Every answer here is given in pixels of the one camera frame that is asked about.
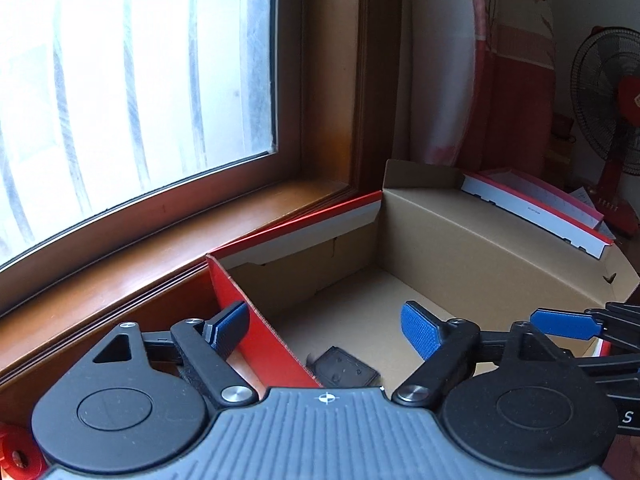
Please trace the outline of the black red standing fan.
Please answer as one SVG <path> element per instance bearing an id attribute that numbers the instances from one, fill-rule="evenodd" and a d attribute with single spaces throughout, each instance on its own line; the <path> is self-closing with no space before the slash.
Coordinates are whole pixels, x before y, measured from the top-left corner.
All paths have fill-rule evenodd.
<path id="1" fill-rule="evenodd" d="M 593 27 L 570 70 L 577 125 L 604 161 L 587 191 L 612 230 L 633 237 L 639 216 L 618 192 L 624 174 L 639 174 L 639 33 L 627 27 Z"/>

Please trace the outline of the floral red white curtain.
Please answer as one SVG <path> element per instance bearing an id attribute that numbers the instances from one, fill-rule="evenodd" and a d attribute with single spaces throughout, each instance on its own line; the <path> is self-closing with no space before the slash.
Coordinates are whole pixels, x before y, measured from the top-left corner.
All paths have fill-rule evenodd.
<path id="1" fill-rule="evenodd" d="M 410 0 L 408 157 L 544 168 L 555 96 L 551 0 Z"/>

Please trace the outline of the red cardboard sorting box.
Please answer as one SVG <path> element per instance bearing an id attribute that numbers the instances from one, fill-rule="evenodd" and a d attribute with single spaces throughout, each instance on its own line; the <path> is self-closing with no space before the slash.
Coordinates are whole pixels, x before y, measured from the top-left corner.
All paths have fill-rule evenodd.
<path id="1" fill-rule="evenodd" d="M 593 257 L 462 182 L 451 168 L 392 160 L 381 191 L 212 252 L 218 304 L 250 307 L 239 346 L 250 374 L 267 387 L 312 388 L 306 356 L 337 346 L 393 389 L 420 364 L 399 328 L 408 300 L 504 330 L 539 308 L 600 308 L 638 289 L 617 246 Z"/>

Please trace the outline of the red round toy part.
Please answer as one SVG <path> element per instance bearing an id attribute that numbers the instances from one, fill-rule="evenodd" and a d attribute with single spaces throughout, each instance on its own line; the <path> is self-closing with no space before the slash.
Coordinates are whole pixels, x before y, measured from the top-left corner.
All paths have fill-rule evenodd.
<path id="1" fill-rule="evenodd" d="M 48 469 L 32 434 L 25 428 L 5 424 L 0 427 L 2 479 L 39 479 Z"/>

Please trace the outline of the small black plastic piece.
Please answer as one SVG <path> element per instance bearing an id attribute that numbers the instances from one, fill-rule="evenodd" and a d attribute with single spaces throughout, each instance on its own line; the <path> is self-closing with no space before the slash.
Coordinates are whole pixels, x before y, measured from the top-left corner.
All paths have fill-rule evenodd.
<path id="1" fill-rule="evenodd" d="M 307 370 L 326 388 L 364 388 L 378 386 L 380 373 L 340 347 L 332 346 L 316 358 L 306 359 Z"/>

